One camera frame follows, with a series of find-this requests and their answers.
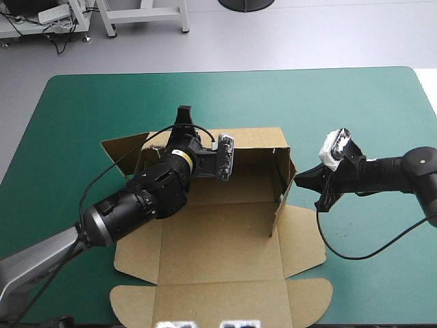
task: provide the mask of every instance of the cardboard edge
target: cardboard edge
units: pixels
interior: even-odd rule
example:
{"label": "cardboard edge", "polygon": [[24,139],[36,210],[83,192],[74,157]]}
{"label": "cardboard edge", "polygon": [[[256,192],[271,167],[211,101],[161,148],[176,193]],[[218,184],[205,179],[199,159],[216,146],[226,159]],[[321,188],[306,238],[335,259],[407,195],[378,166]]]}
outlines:
{"label": "cardboard edge", "polygon": [[326,262],[313,210],[284,205],[277,221],[284,279]]}
{"label": "cardboard edge", "polygon": [[[104,152],[107,154],[107,156],[110,158],[110,160],[114,163],[120,157],[122,157],[124,155],[124,153],[126,153],[130,149],[134,148],[135,146],[138,146],[139,141],[147,138],[149,136],[149,134],[150,134],[150,132],[143,132],[143,133],[137,133],[136,135],[129,135],[126,137],[119,137],[119,138],[115,138],[115,139],[102,140],[100,142],[100,146],[103,148]],[[124,150],[120,154],[118,154],[118,152],[115,152],[113,150],[111,151],[110,148],[112,148],[114,146],[114,144],[117,144],[116,148],[119,148],[121,145],[123,145],[122,149],[124,149]],[[138,158],[139,158],[140,153],[141,153],[141,148],[139,148],[136,152],[133,152],[125,160],[128,160],[128,161],[130,160],[130,161],[136,163]],[[116,165],[117,169],[122,174],[122,176],[127,178],[127,176],[129,174],[133,173],[133,171],[131,170],[132,172],[129,172],[127,167],[124,167],[124,165],[121,165],[121,164],[122,163],[120,163],[119,165]]]}
{"label": "cardboard edge", "polygon": [[305,328],[316,323],[327,311],[334,288],[324,278],[287,280],[293,327]]}
{"label": "cardboard edge", "polygon": [[149,328],[154,320],[156,287],[125,286],[114,287],[109,300],[121,324],[129,328]]}
{"label": "cardboard edge", "polygon": [[[163,243],[163,226],[163,220],[153,220],[118,241],[113,262],[115,269],[157,285]],[[129,256],[132,249],[141,251],[134,252]],[[147,263],[147,265],[134,265],[136,263]]]}

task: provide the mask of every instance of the metal stand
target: metal stand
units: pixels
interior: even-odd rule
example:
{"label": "metal stand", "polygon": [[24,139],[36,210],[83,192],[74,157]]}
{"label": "metal stand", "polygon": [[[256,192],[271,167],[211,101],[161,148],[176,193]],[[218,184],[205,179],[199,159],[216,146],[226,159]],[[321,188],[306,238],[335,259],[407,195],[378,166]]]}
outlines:
{"label": "metal stand", "polygon": [[227,9],[235,12],[256,12],[267,8],[274,0],[218,0]]}
{"label": "metal stand", "polygon": [[131,10],[110,10],[107,0],[96,1],[108,36],[112,38],[117,36],[115,24],[122,23],[180,19],[182,31],[190,31],[185,0],[178,0],[178,6],[174,8],[154,8],[153,0],[141,0],[141,7]]}

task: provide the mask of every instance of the black cable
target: black cable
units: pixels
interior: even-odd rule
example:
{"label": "black cable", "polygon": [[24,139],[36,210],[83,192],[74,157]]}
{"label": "black cable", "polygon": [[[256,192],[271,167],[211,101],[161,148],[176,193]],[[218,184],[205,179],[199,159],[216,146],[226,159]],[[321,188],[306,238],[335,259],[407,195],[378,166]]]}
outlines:
{"label": "black cable", "polygon": [[329,248],[329,250],[331,252],[333,252],[335,255],[339,256],[340,258],[344,258],[345,260],[359,261],[359,260],[366,260],[368,258],[374,257],[375,255],[379,254],[381,251],[385,250],[387,247],[389,247],[392,244],[394,244],[396,241],[398,241],[400,238],[405,236],[407,233],[409,233],[410,231],[412,231],[415,228],[419,227],[421,224],[425,223],[426,221],[428,221],[428,220],[430,220],[430,219],[432,219],[434,217],[437,217],[437,215],[432,215],[431,217],[426,217],[426,218],[420,220],[419,222],[413,224],[412,226],[410,226],[409,228],[405,229],[403,232],[398,234],[395,238],[393,238],[387,244],[383,245],[381,248],[379,248],[379,249],[375,250],[374,252],[372,252],[370,254],[367,254],[365,256],[357,256],[357,257],[355,257],[355,256],[346,256],[346,255],[343,255],[343,254],[339,253],[335,249],[333,249],[333,247],[326,240],[326,237],[323,235],[322,228],[320,227],[319,211],[318,210],[315,213],[315,217],[316,217],[317,227],[319,229],[320,236],[322,236],[323,242],[325,243],[327,248]]}
{"label": "black cable", "polygon": [[4,18],[6,18],[6,20],[9,22],[9,24],[12,25],[12,27],[15,29],[15,31],[17,31],[17,33],[20,36],[23,36],[23,34],[16,28],[15,24],[11,21],[11,18],[7,14],[5,14],[4,12],[0,12],[0,15],[2,15]]}
{"label": "black cable", "polygon": [[205,132],[210,138],[212,142],[215,142],[215,138],[214,136],[205,128],[203,128],[202,126],[198,126],[196,124],[173,124],[170,125],[166,128],[163,128],[162,130],[159,130],[158,132],[154,133],[152,136],[145,138],[141,143],[139,143],[137,146],[135,146],[132,150],[130,150],[129,152],[127,152],[125,155],[123,155],[122,157],[120,157],[118,160],[116,160],[114,163],[112,163],[110,166],[108,166],[105,170],[103,170],[102,173],[100,173],[99,175],[97,175],[85,188],[83,194],[82,194],[82,198],[79,201],[79,218],[80,218],[80,223],[81,223],[81,228],[82,231],[85,230],[85,221],[83,219],[83,204],[85,202],[85,198],[87,197],[88,191],[91,189],[91,187],[94,185],[94,183],[96,183],[101,177],[103,177],[107,172],[109,172],[109,170],[111,170],[113,167],[115,167],[117,164],[119,164],[121,161],[123,161],[127,156],[131,155],[133,152],[135,152],[136,150],[138,150],[139,148],[143,147],[143,145],[147,142],[149,142],[150,140],[152,140],[153,138],[155,138],[157,135],[160,135],[161,133],[169,130],[170,128],[175,128],[175,127],[183,127],[183,126],[192,126],[193,128],[198,128],[199,130],[202,130],[203,132]]}
{"label": "black cable", "polygon": [[152,136],[145,138],[138,146],[127,152],[125,155],[123,155],[120,159],[118,159],[116,162],[108,166],[102,173],[100,173],[98,176],[96,176],[85,188],[82,198],[79,202],[79,217],[80,217],[80,226],[79,226],[79,235],[71,248],[68,250],[67,254],[64,256],[62,261],[59,263],[59,265],[56,267],[56,269],[53,271],[53,273],[50,275],[50,277],[47,279],[46,283],[41,287],[41,289],[38,291],[37,295],[27,304],[26,308],[20,313],[20,315],[15,319],[15,321],[10,325],[9,328],[15,328],[15,326],[21,321],[21,319],[24,317],[24,315],[27,313],[27,311],[30,310],[30,308],[36,303],[36,301],[40,298],[40,296],[44,293],[44,291],[48,288],[50,283],[56,278],[57,274],[60,272],[62,267],[68,262],[70,259],[70,256],[78,243],[82,241],[85,238],[85,226],[83,221],[83,203],[85,201],[85,198],[87,197],[88,191],[91,189],[91,187],[96,183],[101,177],[103,177],[110,169],[115,167],[118,163],[123,161],[127,156],[131,155],[135,150],[138,150],[140,147],[142,147],[146,142],[149,142],[153,138],[155,138],[157,135],[169,130],[170,128],[174,127],[182,127],[182,126],[192,126],[193,128],[198,128],[199,130],[202,130],[205,132],[210,138],[212,142],[215,142],[214,136],[211,134],[210,131],[206,130],[205,128],[195,125],[195,124],[173,124],[168,126],[167,128],[164,128],[162,130],[159,130],[158,132],[154,133]]}
{"label": "black cable", "polygon": [[[58,45],[58,43],[56,43],[56,41],[54,41],[54,40],[52,40],[52,39],[50,39],[50,38],[48,39],[48,41],[50,41],[50,43],[53,44],[53,46],[55,46],[56,54],[58,54],[58,55],[62,55],[62,54],[65,52],[68,43],[71,43],[71,42],[75,42],[75,41],[77,41],[77,40],[73,40],[73,39],[72,39],[72,35],[73,35],[74,31],[76,31],[77,24],[78,24],[78,21],[77,21],[77,19],[75,19],[74,22],[73,22],[73,25],[71,26],[71,28],[70,28],[70,30],[69,30],[69,32],[68,32],[68,38],[67,38],[67,40],[64,42],[64,46],[62,47],[62,50],[59,50],[59,45]],[[43,35],[46,35],[46,34],[45,34],[45,31],[46,31],[47,29],[49,29],[50,27],[51,27],[51,25],[48,26],[48,27],[46,27],[46,28],[42,31],[42,34],[43,34]]]}
{"label": "black cable", "polygon": [[50,277],[47,279],[43,287],[38,291],[38,293],[33,297],[33,299],[27,304],[25,309],[18,315],[18,317],[15,319],[15,321],[9,326],[9,328],[15,328],[15,326],[23,319],[23,317],[26,315],[27,311],[30,310],[30,308],[36,303],[36,301],[41,297],[41,295],[46,291],[48,288],[48,285],[55,279],[57,274],[60,272],[62,267],[68,262],[70,259],[70,256],[76,246],[78,245],[79,241],[81,241],[82,235],[79,234],[78,238],[75,240],[75,242],[71,245],[69,248],[67,254],[64,256],[62,261],[59,263],[59,265],[56,267],[56,269],[53,271],[53,273],[50,275]]}

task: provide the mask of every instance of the cardboard box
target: cardboard box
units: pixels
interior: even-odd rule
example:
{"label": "cardboard box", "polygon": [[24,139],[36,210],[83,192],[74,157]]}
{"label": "cardboard box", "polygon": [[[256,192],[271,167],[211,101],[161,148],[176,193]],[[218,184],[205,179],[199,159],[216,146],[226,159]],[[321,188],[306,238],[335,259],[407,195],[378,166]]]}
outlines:
{"label": "cardboard box", "polygon": [[[238,319],[260,320],[266,328],[307,327],[326,311],[333,287],[325,279],[285,280],[323,263],[326,254],[315,213],[285,204],[296,168],[281,129],[211,132],[235,139],[231,180],[192,181],[180,212],[119,241],[115,268],[156,287],[115,287],[113,310],[127,328],[179,320],[218,328]],[[115,161],[146,135],[102,145]],[[120,171],[128,176],[153,165],[168,137],[144,145]]]}

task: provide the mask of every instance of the black base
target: black base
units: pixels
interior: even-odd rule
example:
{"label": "black base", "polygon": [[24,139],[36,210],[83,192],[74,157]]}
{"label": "black base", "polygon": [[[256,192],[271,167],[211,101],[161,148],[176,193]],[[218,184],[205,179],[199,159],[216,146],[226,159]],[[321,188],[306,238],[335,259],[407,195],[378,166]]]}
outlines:
{"label": "black base", "polygon": [[3,2],[14,16],[37,14],[57,6],[57,0],[3,0]]}
{"label": "black base", "polygon": [[256,12],[267,8],[274,0],[218,0],[227,9],[235,12]]}

